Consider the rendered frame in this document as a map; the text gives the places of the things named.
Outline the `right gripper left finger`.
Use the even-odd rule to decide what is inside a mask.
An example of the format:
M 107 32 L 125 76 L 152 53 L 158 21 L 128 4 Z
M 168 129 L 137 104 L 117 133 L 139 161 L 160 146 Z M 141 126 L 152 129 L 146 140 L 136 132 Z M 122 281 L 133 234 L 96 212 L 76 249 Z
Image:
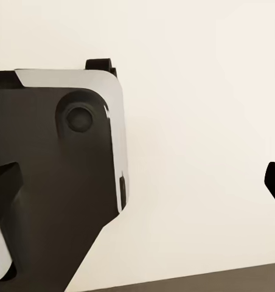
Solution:
M 0 221 L 23 186 L 18 162 L 0 166 Z

